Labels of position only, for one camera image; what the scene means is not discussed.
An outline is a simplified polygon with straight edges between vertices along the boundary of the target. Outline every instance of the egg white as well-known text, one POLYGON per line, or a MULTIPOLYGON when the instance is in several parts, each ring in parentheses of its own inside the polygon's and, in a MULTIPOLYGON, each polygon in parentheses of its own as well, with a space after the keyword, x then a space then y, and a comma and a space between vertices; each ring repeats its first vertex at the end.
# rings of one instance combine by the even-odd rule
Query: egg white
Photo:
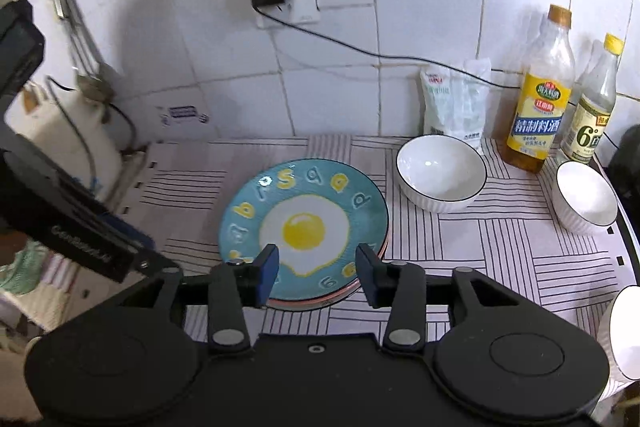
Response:
POLYGON ((280 251, 280 263, 288 266, 299 277, 308 277, 313 272, 335 262, 349 240, 349 218, 333 201, 314 194, 295 196, 275 205, 264 217, 258 235, 260 248, 273 243, 280 251), (324 224, 321 243, 308 250, 297 250, 283 236, 284 224, 296 214, 313 214, 324 224))

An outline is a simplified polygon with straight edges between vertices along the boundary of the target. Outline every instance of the teal plate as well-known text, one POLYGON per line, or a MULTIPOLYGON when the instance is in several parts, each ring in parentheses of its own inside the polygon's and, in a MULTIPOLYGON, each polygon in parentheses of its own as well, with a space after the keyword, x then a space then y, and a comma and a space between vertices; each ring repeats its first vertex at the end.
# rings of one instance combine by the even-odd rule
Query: teal plate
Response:
POLYGON ((355 249, 386 246, 388 212, 362 172, 332 160, 296 160, 244 185, 220 225, 224 261, 252 261, 269 243, 280 252, 271 299, 308 301, 336 294, 356 280, 355 249))

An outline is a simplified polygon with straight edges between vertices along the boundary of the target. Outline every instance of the wall outlet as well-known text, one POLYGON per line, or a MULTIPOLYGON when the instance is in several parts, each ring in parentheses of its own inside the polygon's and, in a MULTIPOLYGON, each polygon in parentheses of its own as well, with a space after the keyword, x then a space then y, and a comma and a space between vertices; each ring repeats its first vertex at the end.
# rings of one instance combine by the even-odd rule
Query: wall outlet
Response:
MULTIPOLYGON (((291 0, 287 4, 260 8, 260 10, 291 24, 305 24, 320 20, 320 12, 316 0, 291 0)), ((279 26, 277 22, 265 19, 265 17, 258 14, 256 15, 256 24, 258 28, 279 26)))

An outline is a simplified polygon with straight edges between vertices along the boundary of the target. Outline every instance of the egg yolk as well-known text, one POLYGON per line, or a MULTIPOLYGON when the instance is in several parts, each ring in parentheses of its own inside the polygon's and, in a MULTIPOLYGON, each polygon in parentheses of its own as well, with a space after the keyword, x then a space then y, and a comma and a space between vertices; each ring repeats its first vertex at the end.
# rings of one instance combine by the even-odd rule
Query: egg yolk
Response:
POLYGON ((282 237, 296 250, 311 250, 324 239, 324 223, 314 214, 295 214, 282 227, 282 237))

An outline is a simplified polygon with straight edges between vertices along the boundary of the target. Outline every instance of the bottle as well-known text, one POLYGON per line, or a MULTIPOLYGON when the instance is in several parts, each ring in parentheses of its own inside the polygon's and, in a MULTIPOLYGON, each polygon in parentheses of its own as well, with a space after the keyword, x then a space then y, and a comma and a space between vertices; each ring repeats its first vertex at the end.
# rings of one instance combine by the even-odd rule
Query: bottle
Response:
POLYGON ((574 118, 560 144, 562 160, 590 162, 616 104, 616 71, 623 47, 622 40, 607 33, 602 57, 584 78, 574 118))
POLYGON ((540 172, 545 163, 575 80, 569 29, 571 12, 552 4, 527 56, 511 131, 500 148, 509 165, 540 172))

